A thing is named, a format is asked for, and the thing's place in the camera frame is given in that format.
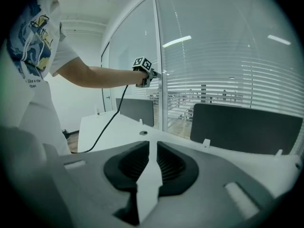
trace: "glass wall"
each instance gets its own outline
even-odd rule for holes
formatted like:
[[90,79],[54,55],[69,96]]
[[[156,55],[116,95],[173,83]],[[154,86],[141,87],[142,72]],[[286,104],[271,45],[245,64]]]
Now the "glass wall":
[[[110,41],[110,68],[131,70],[136,58],[146,57],[157,69],[155,20],[152,0],[145,0],[121,23]],[[115,98],[121,98],[124,87],[111,89],[111,101],[117,109]],[[158,80],[149,88],[130,85],[125,98],[149,99],[154,105],[154,127],[159,129]]]
[[301,47],[272,0],[156,4],[169,133],[190,137],[196,103],[304,116]]

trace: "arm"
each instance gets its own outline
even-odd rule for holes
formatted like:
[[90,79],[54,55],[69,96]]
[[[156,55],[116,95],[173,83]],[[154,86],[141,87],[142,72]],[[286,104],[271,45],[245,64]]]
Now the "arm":
[[87,66],[79,57],[63,65],[57,72],[71,83],[87,88],[112,88],[141,85],[148,75],[141,71],[116,70]]

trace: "white desk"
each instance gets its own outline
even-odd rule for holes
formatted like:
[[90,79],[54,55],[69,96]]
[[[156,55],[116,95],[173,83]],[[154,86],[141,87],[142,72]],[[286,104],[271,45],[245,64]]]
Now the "white desk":
[[[88,150],[93,146],[100,132],[114,113],[114,111],[110,111],[103,113],[98,117],[92,115],[82,118],[78,139],[79,152]],[[141,131],[147,131],[148,134],[146,136],[139,135],[139,132]],[[136,141],[150,141],[149,163],[137,181],[139,186],[138,195],[141,194],[139,183],[142,183],[145,188],[152,185],[154,189],[162,185],[160,170],[156,162],[156,143],[158,141],[182,145],[225,158],[262,183],[274,197],[280,196],[293,187],[300,174],[300,171],[296,168],[295,164],[298,163],[302,166],[300,157],[296,155],[275,157],[273,155],[249,154],[223,150],[212,146],[204,148],[201,143],[183,139],[146,125],[140,125],[139,122],[121,114],[118,114],[112,120],[92,151],[105,150]],[[155,196],[150,195],[148,198],[154,200]],[[140,214],[140,220],[143,220],[143,217],[147,215],[146,212],[148,211],[143,211],[143,214]]]

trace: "ceiling light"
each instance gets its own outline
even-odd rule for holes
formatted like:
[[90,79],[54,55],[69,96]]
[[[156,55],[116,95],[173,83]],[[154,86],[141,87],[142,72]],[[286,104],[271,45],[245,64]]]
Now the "ceiling light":
[[285,45],[290,45],[291,44],[291,42],[289,42],[288,40],[284,40],[284,39],[282,39],[280,37],[269,35],[269,36],[267,36],[267,38],[275,40],[275,41],[278,41],[278,42],[281,42],[281,43],[283,43]]
[[185,37],[182,37],[182,38],[179,38],[179,39],[170,41],[170,42],[164,44],[162,47],[163,47],[163,48],[166,48],[166,47],[171,46],[171,45],[173,45],[173,44],[176,44],[176,43],[179,43],[179,42],[182,42],[182,41],[185,41],[185,40],[190,40],[190,39],[192,39],[191,36],[185,36]]

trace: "black cable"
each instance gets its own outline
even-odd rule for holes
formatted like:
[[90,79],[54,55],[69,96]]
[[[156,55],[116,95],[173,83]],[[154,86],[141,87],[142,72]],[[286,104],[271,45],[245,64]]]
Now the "black cable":
[[95,143],[93,144],[93,146],[89,149],[89,150],[86,150],[86,151],[83,151],[83,152],[72,152],[72,154],[78,154],[78,153],[88,153],[90,152],[92,149],[94,149],[95,145],[97,144],[98,140],[100,139],[101,135],[104,133],[104,131],[106,130],[106,128],[108,127],[108,125],[111,123],[111,121],[114,119],[114,117],[119,113],[120,111],[120,106],[122,105],[122,102],[123,102],[123,98],[124,98],[124,94],[126,92],[128,88],[128,85],[125,87],[124,91],[123,91],[123,95],[122,95],[122,99],[119,103],[119,107],[117,109],[117,112],[112,116],[111,120],[106,124],[106,126],[104,127],[104,129],[101,131],[101,133],[99,134],[98,138],[96,139]]

